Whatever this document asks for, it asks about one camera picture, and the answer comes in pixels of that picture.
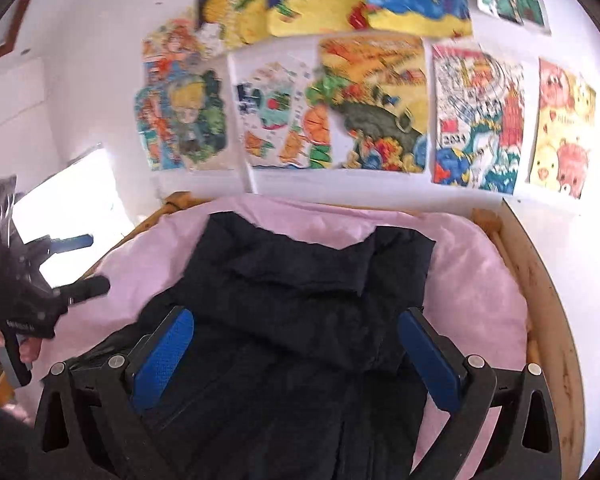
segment dark navy fabric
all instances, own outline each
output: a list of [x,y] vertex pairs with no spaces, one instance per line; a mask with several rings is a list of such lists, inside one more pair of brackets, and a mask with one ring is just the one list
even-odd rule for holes
[[342,250],[216,213],[181,280],[72,367],[129,350],[174,305],[195,336],[142,420],[183,479],[403,480],[426,390],[397,333],[434,242],[378,227]]

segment metal bolt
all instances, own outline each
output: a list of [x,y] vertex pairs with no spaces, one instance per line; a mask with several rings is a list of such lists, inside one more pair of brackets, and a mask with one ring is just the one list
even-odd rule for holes
[[109,366],[111,368],[120,368],[125,363],[125,357],[117,354],[109,358]]
[[64,372],[64,363],[56,363],[51,367],[51,375],[60,375]]
[[484,359],[479,355],[470,355],[467,362],[474,368],[482,368],[484,366]]
[[531,363],[528,367],[526,367],[526,369],[529,370],[529,373],[533,375],[540,375],[542,373],[542,368],[536,363]]

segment wooden bed frame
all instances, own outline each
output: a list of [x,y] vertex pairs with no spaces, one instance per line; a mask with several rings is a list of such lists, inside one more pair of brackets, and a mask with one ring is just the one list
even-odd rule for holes
[[[211,200],[194,198],[184,191],[171,194],[160,209],[133,229],[110,251],[156,225],[161,216]],[[346,205],[338,207],[375,209]],[[416,216],[419,214],[406,210],[404,212]],[[496,246],[520,292],[526,298],[526,360],[527,363],[541,365],[544,370],[558,423],[562,478],[576,480],[580,475],[584,449],[584,400],[580,368],[560,299],[533,244],[505,202],[499,214],[486,209],[474,209],[471,220]],[[93,274],[101,260],[83,277]],[[3,374],[0,377],[0,406],[11,398],[13,390]]]

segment window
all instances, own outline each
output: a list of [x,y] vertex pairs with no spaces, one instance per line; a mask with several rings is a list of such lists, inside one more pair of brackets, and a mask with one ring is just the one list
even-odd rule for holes
[[13,222],[23,242],[44,235],[69,238],[93,235],[93,245],[54,254],[40,267],[50,286],[72,283],[82,276],[133,224],[116,192],[116,182],[104,149],[84,156],[18,201]]

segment pink blanket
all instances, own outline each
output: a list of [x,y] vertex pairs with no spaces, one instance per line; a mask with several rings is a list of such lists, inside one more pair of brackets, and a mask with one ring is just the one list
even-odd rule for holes
[[[55,362],[80,355],[133,322],[147,301],[175,283],[205,228],[209,214],[236,211],[260,227],[295,240],[333,248],[363,240],[377,225],[417,229],[435,240],[424,314],[465,355],[480,354],[492,367],[521,370],[526,355],[526,303],[498,251],[475,224],[442,213],[353,210],[288,202],[258,195],[221,198],[163,216],[157,226],[111,252],[99,272],[111,281],[109,294],[71,308],[45,341],[33,366],[33,381],[17,391],[29,413],[37,410],[38,381]],[[491,410],[458,478],[471,478],[495,425]],[[414,466],[445,425],[448,415],[429,397],[418,436]]]

